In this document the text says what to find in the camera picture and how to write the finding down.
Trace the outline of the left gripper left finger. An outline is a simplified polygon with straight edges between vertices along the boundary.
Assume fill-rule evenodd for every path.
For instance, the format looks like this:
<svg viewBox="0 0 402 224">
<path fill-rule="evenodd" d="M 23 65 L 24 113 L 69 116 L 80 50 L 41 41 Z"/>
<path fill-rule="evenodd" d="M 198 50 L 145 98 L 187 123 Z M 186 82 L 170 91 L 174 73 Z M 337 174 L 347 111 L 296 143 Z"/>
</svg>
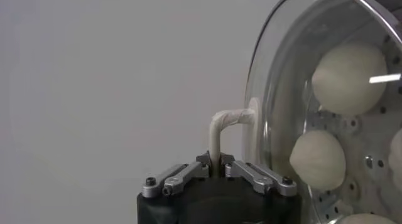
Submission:
<svg viewBox="0 0 402 224">
<path fill-rule="evenodd" d="M 184 191 L 186 184 L 193 178 L 210 177 L 209 152 L 199 155 L 188 164 L 176 164 L 156 176 L 147 177 L 141 195 L 156 198 L 159 195 L 173 196 Z"/>
</svg>

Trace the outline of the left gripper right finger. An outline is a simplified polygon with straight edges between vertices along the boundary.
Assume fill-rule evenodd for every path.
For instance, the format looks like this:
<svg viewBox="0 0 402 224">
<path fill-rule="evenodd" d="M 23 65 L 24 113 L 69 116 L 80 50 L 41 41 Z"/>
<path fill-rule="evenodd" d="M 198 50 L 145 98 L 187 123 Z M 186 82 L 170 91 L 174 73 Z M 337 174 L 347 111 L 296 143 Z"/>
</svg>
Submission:
<svg viewBox="0 0 402 224">
<path fill-rule="evenodd" d="M 227 179 L 243 179 L 251 188 L 261 195 L 275 191 L 281 196 L 296 196 L 297 184 L 287 176 L 281 176 L 260 164 L 235 160 L 234 156 L 221 154 L 221 174 Z"/>
</svg>

